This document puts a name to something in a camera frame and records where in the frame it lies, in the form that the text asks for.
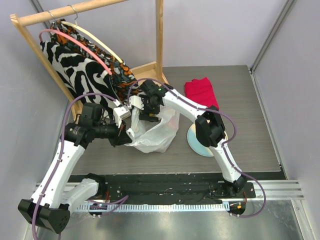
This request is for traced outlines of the white plastic bag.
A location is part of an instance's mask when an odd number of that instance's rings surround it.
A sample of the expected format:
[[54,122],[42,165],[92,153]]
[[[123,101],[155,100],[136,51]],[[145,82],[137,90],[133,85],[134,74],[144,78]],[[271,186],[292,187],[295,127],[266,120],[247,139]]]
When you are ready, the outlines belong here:
[[139,109],[134,108],[131,115],[131,126],[126,131],[132,139],[126,146],[134,147],[143,153],[164,153],[179,130],[180,113],[162,106],[157,115],[158,122],[139,119]]

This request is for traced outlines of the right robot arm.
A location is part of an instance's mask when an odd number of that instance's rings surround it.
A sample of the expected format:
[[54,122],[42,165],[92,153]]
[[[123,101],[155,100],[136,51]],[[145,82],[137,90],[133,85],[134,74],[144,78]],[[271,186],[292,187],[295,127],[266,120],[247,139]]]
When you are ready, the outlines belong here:
[[160,107],[169,107],[184,115],[195,124],[195,136],[197,141],[210,149],[217,161],[222,177],[226,184],[226,193],[233,198],[238,197],[244,191],[247,177],[238,167],[228,142],[235,135],[226,137],[226,127],[222,117],[228,116],[220,112],[215,106],[206,107],[181,95],[168,84],[157,85],[158,82],[151,78],[142,78],[139,88],[143,91],[142,109],[139,119],[149,122],[159,120],[156,114],[160,113]]

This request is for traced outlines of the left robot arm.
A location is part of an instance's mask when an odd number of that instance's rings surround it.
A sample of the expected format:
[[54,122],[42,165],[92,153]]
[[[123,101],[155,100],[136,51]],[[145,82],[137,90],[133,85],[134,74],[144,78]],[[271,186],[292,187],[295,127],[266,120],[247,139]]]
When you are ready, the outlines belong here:
[[124,119],[131,112],[125,105],[113,109],[111,123],[103,122],[104,108],[97,103],[86,103],[77,122],[68,123],[62,130],[54,159],[42,182],[30,199],[22,199],[18,211],[32,225],[60,234],[71,214],[86,200],[102,199],[107,193],[106,180],[93,173],[69,192],[64,193],[71,173],[94,139],[108,139],[112,146],[131,142]]

